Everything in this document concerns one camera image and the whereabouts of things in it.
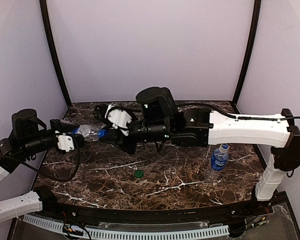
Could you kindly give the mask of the clear Pepsi bottle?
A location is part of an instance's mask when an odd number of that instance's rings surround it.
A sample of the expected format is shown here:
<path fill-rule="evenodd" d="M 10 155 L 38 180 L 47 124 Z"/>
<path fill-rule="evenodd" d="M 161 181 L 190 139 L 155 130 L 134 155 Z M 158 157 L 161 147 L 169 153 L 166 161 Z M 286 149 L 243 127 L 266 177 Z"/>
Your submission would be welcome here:
<path fill-rule="evenodd" d="M 75 128 L 72 133 L 82 135 L 85 141 L 96 142 L 100 139 L 99 128 L 93 125 L 82 124 Z"/>

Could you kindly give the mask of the green bottle cap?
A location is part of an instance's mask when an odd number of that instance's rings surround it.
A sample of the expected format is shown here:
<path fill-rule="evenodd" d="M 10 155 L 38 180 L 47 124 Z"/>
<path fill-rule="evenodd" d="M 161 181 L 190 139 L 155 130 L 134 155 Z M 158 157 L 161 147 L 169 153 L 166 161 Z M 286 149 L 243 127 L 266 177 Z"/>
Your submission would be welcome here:
<path fill-rule="evenodd" d="M 144 176 L 144 172 L 141 169 L 137 169 L 134 171 L 134 176 L 136 178 L 140 179 Z"/>

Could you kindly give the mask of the blue bottle cap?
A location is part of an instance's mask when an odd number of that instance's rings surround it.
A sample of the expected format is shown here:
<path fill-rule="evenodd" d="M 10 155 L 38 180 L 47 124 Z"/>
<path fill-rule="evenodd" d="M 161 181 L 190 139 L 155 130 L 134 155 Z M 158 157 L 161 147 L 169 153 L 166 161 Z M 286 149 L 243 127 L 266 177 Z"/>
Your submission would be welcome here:
<path fill-rule="evenodd" d="M 100 129 L 98 131 L 97 137 L 99 141 L 106 141 L 109 139 L 110 132 L 107 129 Z"/>

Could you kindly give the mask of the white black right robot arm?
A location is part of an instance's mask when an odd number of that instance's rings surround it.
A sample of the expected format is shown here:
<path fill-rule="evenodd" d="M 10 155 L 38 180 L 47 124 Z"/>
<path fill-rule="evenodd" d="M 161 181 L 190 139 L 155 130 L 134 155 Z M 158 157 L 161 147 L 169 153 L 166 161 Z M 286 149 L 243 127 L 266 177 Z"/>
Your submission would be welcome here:
<path fill-rule="evenodd" d="M 185 103 L 184 110 L 175 103 L 167 87 L 153 86 L 136 95 L 137 111 L 120 105 L 102 105 L 95 117 L 105 124 L 98 136 L 102 142 L 118 146 L 133 155 L 137 144 L 152 142 L 161 150 L 165 142 L 180 147 L 226 144 L 270 146 L 269 162 L 256 184 L 253 199 L 269 201 L 285 177 L 300 166 L 300 129 L 296 116 L 284 108 L 273 115 L 227 113 L 205 103 Z"/>

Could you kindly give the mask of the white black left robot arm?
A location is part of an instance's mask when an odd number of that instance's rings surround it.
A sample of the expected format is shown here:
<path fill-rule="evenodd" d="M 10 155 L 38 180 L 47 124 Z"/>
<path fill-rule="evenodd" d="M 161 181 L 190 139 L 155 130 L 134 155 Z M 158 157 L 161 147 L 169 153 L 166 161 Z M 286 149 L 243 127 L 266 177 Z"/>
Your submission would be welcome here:
<path fill-rule="evenodd" d="M 11 116 L 11 121 L 9 137 L 0 141 L 0 182 L 20 165 L 39 173 L 39 169 L 27 164 L 34 161 L 38 153 L 56 149 L 64 155 L 84 146 L 84 137 L 75 133 L 76 125 L 52 119 L 48 129 L 37 117 L 35 109 L 22 109 Z M 46 186 L 0 201 L 0 224 L 28 213 L 44 211 L 56 202 L 56 196 Z"/>

